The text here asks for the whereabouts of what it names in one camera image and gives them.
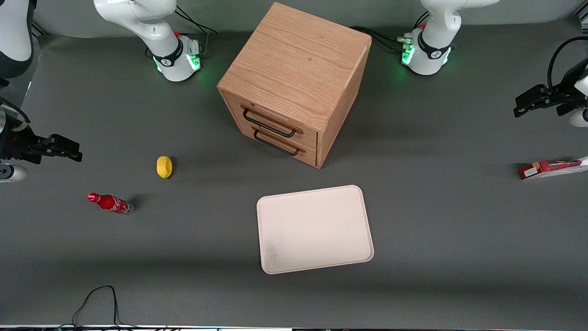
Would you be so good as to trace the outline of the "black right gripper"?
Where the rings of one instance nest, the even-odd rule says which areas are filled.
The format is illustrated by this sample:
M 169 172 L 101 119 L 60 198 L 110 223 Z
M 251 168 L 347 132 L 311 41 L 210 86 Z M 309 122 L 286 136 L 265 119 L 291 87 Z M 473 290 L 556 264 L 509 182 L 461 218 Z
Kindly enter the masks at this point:
M 48 137 L 48 148 L 59 148 L 61 157 L 80 163 L 83 154 L 79 151 L 79 145 L 70 145 L 71 141 L 61 135 L 51 134 Z M 51 153 L 40 144 L 40 137 L 36 136 L 29 126 L 19 132 L 14 132 L 9 126 L 2 128 L 0 159 L 15 159 L 40 164 L 44 156 L 50 157 Z

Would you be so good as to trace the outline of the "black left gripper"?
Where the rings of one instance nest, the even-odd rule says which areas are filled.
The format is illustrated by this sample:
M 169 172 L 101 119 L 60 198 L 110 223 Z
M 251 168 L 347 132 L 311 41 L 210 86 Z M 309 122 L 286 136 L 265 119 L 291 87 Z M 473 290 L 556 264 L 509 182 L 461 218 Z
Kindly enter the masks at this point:
M 538 84 L 529 89 L 528 94 L 516 97 L 516 107 L 513 109 L 514 117 L 518 119 L 537 109 L 539 100 L 548 100 L 547 107 L 556 107 L 558 116 L 567 115 L 575 110 L 585 110 L 587 108 L 587 93 L 582 92 L 576 84 L 587 77 L 587 63 L 587 61 L 580 61 L 565 72 L 560 83 L 553 85 L 554 63 L 551 62 L 547 71 L 548 87 L 544 84 Z

